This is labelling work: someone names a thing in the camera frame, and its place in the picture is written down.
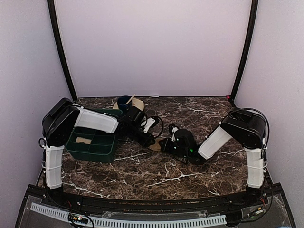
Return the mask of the tan brown sock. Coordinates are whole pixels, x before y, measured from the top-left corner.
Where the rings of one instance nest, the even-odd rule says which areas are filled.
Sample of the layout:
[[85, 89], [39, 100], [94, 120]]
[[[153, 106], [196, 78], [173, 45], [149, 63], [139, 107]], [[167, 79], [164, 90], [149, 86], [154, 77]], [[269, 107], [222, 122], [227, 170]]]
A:
[[162, 152], [161, 146], [159, 144], [161, 140], [163, 140], [163, 138], [156, 138], [155, 143], [153, 145], [150, 145], [148, 148], [154, 152]]

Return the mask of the green plastic divided tray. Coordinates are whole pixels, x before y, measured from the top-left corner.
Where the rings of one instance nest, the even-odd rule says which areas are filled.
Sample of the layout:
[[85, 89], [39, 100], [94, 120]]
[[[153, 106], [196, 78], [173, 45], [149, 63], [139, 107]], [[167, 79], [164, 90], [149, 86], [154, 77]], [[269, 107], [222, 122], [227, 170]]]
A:
[[[78, 160], [111, 163], [117, 145], [118, 116], [105, 110], [79, 110], [66, 150]], [[92, 142], [76, 143], [77, 137], [92, 139]]]

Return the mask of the striped cream red sock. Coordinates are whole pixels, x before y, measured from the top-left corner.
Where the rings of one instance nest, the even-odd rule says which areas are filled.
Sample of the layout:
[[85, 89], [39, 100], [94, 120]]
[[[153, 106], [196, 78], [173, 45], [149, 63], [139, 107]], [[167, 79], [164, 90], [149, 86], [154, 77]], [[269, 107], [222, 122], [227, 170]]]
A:
[[83, 137], [77, 137], [76, 138], [76, 143], [82, 143], [82, 144], [91, 144], [92, 139], [87, 139]]

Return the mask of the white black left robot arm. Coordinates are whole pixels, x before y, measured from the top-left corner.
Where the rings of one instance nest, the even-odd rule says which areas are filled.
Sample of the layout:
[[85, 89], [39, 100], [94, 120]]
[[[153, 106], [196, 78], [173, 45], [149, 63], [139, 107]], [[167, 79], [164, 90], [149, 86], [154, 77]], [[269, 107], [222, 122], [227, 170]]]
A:
[[38, 141], [44, 149], [45, 183], [52, 189], [48, 199], [57, 207], [67, 203], [67, 196], [57, 189], [62, 186], [64, 150], [78, 160], [111, 163], [119, 135], [149, 147], [156, 139], [149, 130], [158, 122], [156, 117], [147, 117], [135, 106], [123, 113], [119, 110], [92, 110], [68, 98], [61, 99], [43, 118], [43, 136]]

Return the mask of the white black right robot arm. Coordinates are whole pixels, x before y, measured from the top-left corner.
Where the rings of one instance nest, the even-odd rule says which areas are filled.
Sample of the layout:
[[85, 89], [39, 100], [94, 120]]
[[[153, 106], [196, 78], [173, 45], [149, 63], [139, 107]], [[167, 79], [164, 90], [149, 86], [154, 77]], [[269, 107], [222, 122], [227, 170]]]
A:
[[247, 157], [247, 186], [251, 189], [242, 196], [247, 206], [253, 206], [261, 198], [259, 188], [264, 183], [267, 167], [266, 150], [270, 136], [270, 124], [266, 116], [253, 108], [230, 109], [217, 127], [197, 145], [192, 132], [169, 126], [170, 138], [159, 141], [162, 152], [175, 155], [183, 163], [203, 165], [229, 140], [242, 145]]

